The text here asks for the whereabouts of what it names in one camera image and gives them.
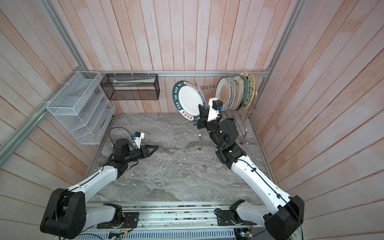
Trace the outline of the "white star patterned plate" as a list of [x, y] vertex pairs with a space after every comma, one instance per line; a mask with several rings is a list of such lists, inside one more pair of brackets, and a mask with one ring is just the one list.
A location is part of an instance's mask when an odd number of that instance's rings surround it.
[[[249, 106], [251, 105], [251, 102], [254, 98], [254, 95], [255, 95], [255, 91], [256, 91], [256, 82], [255, 82], [255, 78], [253, 76], [253, 74], [249, 71], [244, 71], [240, 74], [241, 75], [246, 75], [248, 77], [248, 80], [249, 80], [249, 83], [250, 83], [250, 89], [249, 89], [249, 96], [248, 96], [248, 100], [247, 100], [247, 106], [246, 106], [246, 109], [247, 110], [249, 108]], [[243, 105], [243, 101], [241, 103], [241, 107], [240, 107], [240, 110], [242, 111], [245, 111], [242, 109], [242, 105]]]

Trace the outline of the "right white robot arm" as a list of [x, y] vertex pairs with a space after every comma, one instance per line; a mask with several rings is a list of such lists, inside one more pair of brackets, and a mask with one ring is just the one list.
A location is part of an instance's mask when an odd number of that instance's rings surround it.
[[197, 127], [207, 130], [216, 146], [219, 161], [240, 176], [264, 205], [256, 206], [238, 200], [228, 211], [220, 210], [217, 218], [234, 225], [246, 222], [257, 224], [275, 240], [304, 239], [304, 201], [299, 196], [291, 197], [256, 167], [236, 142], [239, 133], [235, 119], [223, 119], [221, 107], [220, 100], [215, 100], [210, 108], [199, 105]]

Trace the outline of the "small sunburst plate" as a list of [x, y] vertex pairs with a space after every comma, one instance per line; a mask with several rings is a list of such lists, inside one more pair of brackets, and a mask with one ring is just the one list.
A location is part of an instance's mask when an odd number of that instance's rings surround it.
[[227, 77], [220, 78], [216, 87], [215, 97], [223, 102], [223, 108], [225, 109], [230, 98], [230, 85]]

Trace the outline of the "mint green flower plate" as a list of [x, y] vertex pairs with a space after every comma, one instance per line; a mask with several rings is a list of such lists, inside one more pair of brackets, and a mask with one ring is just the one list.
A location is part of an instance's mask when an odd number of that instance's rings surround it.
[[244, 97], [243, 97], [242, 109], [245, 110], [247, 106], [248, 96], [249, 96], [250, 83], [246, 75], [241, 75], [241, 77], [244, 80]]

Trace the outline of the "white plate green clover outline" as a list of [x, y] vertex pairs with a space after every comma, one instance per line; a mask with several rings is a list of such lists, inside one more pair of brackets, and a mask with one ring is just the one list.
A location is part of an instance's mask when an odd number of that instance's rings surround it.
[[234, 98], [235, 98], [235, 81], [232, 77], [227, 77], [228, 79], [228, 82], [229, 82], [229, 89], [230, 89], [230, 94], [229, 94], [229, 100], [228, 100], [228, 104], [227, 104], [227, 107], [226, 107], [226, 111], [229, 111], [231, 109], [231, 106], [234, 102]]

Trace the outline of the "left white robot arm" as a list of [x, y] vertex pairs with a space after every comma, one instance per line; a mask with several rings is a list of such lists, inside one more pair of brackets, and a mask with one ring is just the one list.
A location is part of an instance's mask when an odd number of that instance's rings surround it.
[[83, 231], [100, 224], [120, 228], [125, 215], [122, 206], [103, 204], [88, 208], [87, 202], [102, 188], [130, 170], [129, 163], [136, 166], [142, 159], [153, 155], [159, 146], [141, 145], [141, 138], [119, 139], [106, 163], [85, 180], [67, 189], [52, 192], [43, 215], [40, 231], [59, 238], [74, 239]]

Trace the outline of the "green rim lettered plate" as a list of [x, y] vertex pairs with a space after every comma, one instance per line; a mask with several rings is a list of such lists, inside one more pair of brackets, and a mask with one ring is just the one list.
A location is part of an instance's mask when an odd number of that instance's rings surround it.
[[207, 106], [201, 90], [189, 81], [175, 83], [172, 91], [174, 104], [178, 112], [187, 120], [198, 122], [200, 120], [199, 105]]

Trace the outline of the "cream plate with red berries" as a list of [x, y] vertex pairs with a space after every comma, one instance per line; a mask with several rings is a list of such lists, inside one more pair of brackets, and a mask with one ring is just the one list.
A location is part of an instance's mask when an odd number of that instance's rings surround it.
[[240, 98], [239, 98], [239, 101], [238, 101], [236, 109], [235, 109], [235, 110], [237, 110], [240, 107], [241, 102], [242, 102], [243, 97], [244, 97], [244, 80], [241, 76], [235, 76], [234, 80], [239, 82], [240, 89], [241, 89], [240, 90]]

